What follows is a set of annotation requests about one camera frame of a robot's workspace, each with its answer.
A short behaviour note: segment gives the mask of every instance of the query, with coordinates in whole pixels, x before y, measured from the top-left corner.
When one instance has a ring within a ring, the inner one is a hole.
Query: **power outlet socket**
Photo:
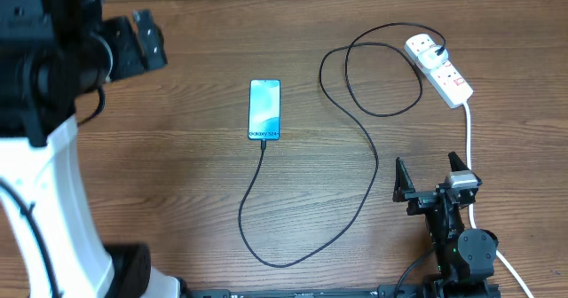
[[[468,101],[469,97],[473,94],[473,89],[471,89],[471,86],[469,86],[449,59],[439,67],[433,69],[424,67],[420,61],[421,53],[436,46],[429,35],[419,34],[406,41],[405,51],[424,75],[426,75],[428,81],[432,83],[448,106],[450,106],[450,108],[456,108]]]

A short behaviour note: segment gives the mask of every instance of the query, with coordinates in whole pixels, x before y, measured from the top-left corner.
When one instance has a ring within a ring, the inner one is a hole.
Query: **white power strip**
[[[456,108],[468,101],[473,89],[449,61],[447,51],[438,56],[440,47],[427,34],[415,35],[405,44],[406,53],[428,81],[451,108]]]

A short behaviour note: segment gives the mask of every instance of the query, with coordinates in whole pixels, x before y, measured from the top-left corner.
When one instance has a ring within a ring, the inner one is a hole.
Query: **tabletop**
[[[323,95],[320,62],[372,27],[417,22],[446,37],[475,91],[473,169],[484,182],[477,226],[499,237],[535,296],[568,296],[568,0],[200,1],[104,10],[111,17],[140,8],[153,11],[170,64],[106,85],[105,112],[80,128],[81,171],[104,242],[144,241],[154,266],[193,289],[396,283],[431,243],[424,218],[392,202],[395,159],[426,190],[444,180],[449,152],[465,156],[463,109],[450,109],[425,79],[415,107],[376,118],[351,100],[344,52],[327,60],[322,81],[367,128],[380,159],[365,206],[336,243],[293,267],[269,268],[245,248],[237,211],[260,156],[247,138],[249,83],[270,78],[281,80],[282,135],[268,143],[243,210],[250,245],[271,263],[289,263],[351,220],[375,159],[362,131]],[[402,49],[423,32],[389,27],[362,41]],[[385,48],[353,50],[350,77],[361,105],[375,113],[397,111],[419,93],[412,69]],[[79,98],[78,117],[96,104],[95,94]],[[4,216],[0,225],[0,296],[25,297],[25,268]],[[429,260],[407,282],[432,272]],[[501,262],[490,281],[504,297],[522,296]]]

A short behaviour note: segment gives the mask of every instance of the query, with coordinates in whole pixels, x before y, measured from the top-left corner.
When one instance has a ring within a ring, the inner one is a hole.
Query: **wood grain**
[[[418,188],[464,155],[464,113],[450,110],[427,82],[408,113],[377,119],[360,112],[342,78],[343,55],[329,58],[330,94],[369,130],[381,159],[359,219],[333,246],[285,270],[258,263],[237,229],[237,209],[254,174],[249,81],[282,80],[282,139],[271,142],[244,210],[250,245],[286,263],[335,236],[351,219],[374,159],[356,125],[323,96],[323,55],[388,22],[441,31],[453,63],[476,93],[470,101],[473,165],[484,184],[477,225],[535,296],[568,295],[568,0],[287,0],[110,4],[107,16],[150,8],[162,26],[170,65],[106,86],[106,111],[81,128],[81,169],[105,242],[145,241],[154,265],[191,288],[232,290],[372,287],[394,283],[430,241],[422,217],[391,201],[402,156]],[[422,32],[394,27],[367,40],[402,47]],[[395,111],[418,94],[396,53],[357,49],[351,81],[361,103]],[[96,105],[77,101],[79,116]],[[0,296],[25,297],[26,272],[0,220]],[[519,297],[495,264],[493,283]],[[409,278],[435,269],[430,261]]]

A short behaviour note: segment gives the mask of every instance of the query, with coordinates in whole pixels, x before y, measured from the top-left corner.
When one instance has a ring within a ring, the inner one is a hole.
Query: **smartphone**
[[[248,139],[280,139],[279,80],[252,80],[250,82]]]

